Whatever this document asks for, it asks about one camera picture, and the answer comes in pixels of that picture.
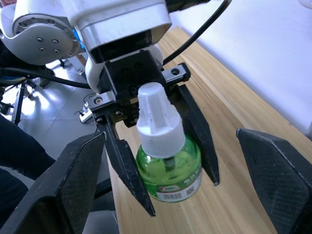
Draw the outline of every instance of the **white wall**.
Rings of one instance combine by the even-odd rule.
[[[220,4],[212,0],[172,19],[194,33]],[[312,121],[312,10],[297,0],[233,0],[199,42],[291,124]]]

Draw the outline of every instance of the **gray tile floor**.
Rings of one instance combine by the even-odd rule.
[[[49,64],[57,77],[66,78],[78,82],[86,82],[85,79],[77,74],[75,68],[65,63],[65,67],[59,66],[55,61]],[[83,107],[83,98],[93,93],[92,90],[80,89],[66,86],[59,83],[50,82],[45,88],[39,85],[32,90],[33,98],[24,98],[22,106],[21,122],[19,127],[26,133],[34,137],[46,150],[47,154],[57,159],[64,147],[78,137],[95,132],[94,122],[81,124],[79,120],[79,111]],[[6,103],[14,103],[17,89],[12,89],[3,96]],[[12,175],[19,178],[26,186],[30,187],[33,180],[23,175],[7,169]],[[109,178],[106,155],[102,156],[98,181]],[[114,210],[113,194],[109,193],[95,200],[92,211]]]

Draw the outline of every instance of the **barcode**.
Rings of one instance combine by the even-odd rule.
[[[181,194],[164,194],[164,199],[168,200],[168,199],[179,199],[182,198]]]
[[[194,192],[194,186],[190,187],[187,191],[186,191],[186,196],[190,195],[192,192]]]

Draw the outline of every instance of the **wood grain surface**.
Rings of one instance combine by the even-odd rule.
[[[164,57],[188,38],[179,28],[168,32],[159,43]],[[110,166],[120,233],[275,234],[254,191],[235,131],[243,127],[282,137],[310,162],[312,143],[198,43],[166,67],[181,62],[191,69],[192,77],[186,85],[212,131],[220,185],[215,187],[203,171],[198,192],[180,203],[152,199],[156,217],[150,217]],[[136,128],[118,124],[117,132],[135,155],[140,144]]]

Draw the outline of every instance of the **green bottle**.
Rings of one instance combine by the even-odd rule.
[[[138,91],[137,129],[142,145],[136,164],[149,194],[160,201],[179,202],[201,183],[201,157],[196,142],[185,136],[182,120],[159,83]]]

